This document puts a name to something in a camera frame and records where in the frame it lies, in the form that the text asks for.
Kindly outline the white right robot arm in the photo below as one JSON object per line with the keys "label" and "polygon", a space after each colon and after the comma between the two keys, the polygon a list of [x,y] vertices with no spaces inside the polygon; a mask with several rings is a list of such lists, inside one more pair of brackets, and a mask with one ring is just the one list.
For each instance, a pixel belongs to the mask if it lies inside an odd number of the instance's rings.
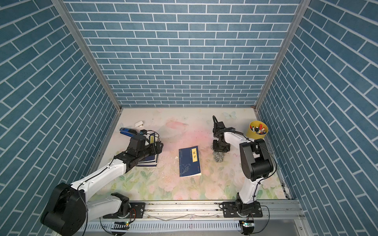
{"label": "white right robot arm", "polygon": [[241,216],[253,215],[258,210],[257,191],[263,180],[276,170],[274,159],[263,139],[249,139],[233,127],[225,127],[223,122],[213,119],[213,151],[227,153],[232,147],[240,151],[241,168],[245,176],[242,189],[237,194],[235,207]]}

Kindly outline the grey striped cloth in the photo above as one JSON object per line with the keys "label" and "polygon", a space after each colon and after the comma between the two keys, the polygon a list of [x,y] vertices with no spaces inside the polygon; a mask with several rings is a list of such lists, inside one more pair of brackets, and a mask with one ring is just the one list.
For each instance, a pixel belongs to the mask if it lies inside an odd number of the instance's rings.
{"label": "grey striped cloth", "polygon": [[213,152],[213,158],[214,158],[214,160],[215,160],[217,163],[223,162],[223,160],[224,160],[224,155],[225,155],[224,152],[217,152],[217,151],[214,151],[214,152]]}

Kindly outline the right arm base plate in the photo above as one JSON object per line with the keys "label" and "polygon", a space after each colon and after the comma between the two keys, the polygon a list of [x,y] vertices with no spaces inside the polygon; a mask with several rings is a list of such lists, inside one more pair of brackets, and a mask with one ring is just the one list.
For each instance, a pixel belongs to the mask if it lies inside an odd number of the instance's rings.
{"label": "right arm base plate", "polygon": [[261,205],[258,201],[250,204],[244,204],[241,202],[241,200],[236,200],[234,202],[222,202],[219,204],[219,208],[221,209],[224,218],[263,217]]}

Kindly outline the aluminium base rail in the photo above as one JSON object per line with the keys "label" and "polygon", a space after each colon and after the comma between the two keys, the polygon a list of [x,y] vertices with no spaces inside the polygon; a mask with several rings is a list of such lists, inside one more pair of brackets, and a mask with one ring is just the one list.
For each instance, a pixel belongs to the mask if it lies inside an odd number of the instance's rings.
{"label": "aluminium base rail", "polygon": [[104,219],[96,218],[82,225],[79,231],[104,228],[108,231],[147,231],[164,229],[201,228],[261,228],[274,220],[305,219],[304,211],[296,200],[260,200],[263,217],[224,218],[221,201],[147,201],[142,218]]}

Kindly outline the yellow pen cup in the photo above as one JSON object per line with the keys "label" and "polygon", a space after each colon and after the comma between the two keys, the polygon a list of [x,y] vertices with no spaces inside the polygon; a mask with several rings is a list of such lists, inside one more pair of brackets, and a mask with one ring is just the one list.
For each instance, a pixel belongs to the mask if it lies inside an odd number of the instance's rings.
{"label": "yellow pen cup", "polygon": [[261,121],[253,121],[249,124],[246,136],[250,139],[263,139],[269,132],[267,125]]}

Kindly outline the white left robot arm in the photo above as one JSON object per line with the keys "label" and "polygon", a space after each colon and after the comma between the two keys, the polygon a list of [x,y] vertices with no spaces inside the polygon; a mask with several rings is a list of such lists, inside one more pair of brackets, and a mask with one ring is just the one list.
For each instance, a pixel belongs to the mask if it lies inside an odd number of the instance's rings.
{"label": "white left robot arm", "polygon": [[110,215],[130,217],[130,200],[123,194],[112,193],[97,201],[90,199],[111,181],[137,166],[139,161],[160,154],[162,149],[163,143],[155,131],[143,130],[133,135],[127,149],[115,155],[104,167],[73,183],[57,185],[41,214],[41,224],[62,236],[72,236],[82,225],[96,218]]}

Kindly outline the blue book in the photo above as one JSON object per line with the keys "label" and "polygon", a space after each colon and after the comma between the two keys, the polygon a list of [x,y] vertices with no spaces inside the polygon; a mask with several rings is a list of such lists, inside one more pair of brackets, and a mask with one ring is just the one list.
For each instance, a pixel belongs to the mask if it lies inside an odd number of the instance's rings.
{"label": "blue book", "polygon": [[179,175],[181,178],[201,175],[198,146],[179,149]]}
{"label": "blue book", "polygon": [[[155,141],[159,141],[159,137],[157,133],[153,132],[149,135],[149,142],[150,144],[153,144]],[[137,167],[156,167],[158,163],[158,154],[154,156],[148,156],[144,158],[143,160],[139,161],[137,164]]]}

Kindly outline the blue black stapler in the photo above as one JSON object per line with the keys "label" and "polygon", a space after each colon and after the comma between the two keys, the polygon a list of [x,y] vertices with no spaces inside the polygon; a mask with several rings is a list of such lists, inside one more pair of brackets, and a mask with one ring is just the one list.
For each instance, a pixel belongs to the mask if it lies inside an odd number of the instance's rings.
{"label": "blue black stapler", "polygon": [[136,134],[138,134],[138,131],[136,131],[135,129],[130,129],[130,128],[120,128],[120,133],[123,134],[123,135],[126,135],[128,137],[132,137]]}

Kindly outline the pens in cup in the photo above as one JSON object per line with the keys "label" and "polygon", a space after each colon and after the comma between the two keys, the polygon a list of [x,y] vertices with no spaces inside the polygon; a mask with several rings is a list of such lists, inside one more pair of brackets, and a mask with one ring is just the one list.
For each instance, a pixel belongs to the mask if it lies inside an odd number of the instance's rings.
{"label": "pens in cup", "polygon": [[255,134],[265,135],[267,128],[263,124],[258,124],[257,126],[250,125],[250,130]]}

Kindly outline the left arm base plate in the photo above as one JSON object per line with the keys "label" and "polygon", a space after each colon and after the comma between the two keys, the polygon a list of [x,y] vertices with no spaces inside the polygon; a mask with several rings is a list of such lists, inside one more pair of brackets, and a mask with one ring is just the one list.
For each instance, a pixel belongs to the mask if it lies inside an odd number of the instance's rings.
{"label": "left arm base plate", "polygon": [[122,203],[119,210],[113,214],[103,216],[104,219],[129,219],[142,218],[146,204],[144,202]]}

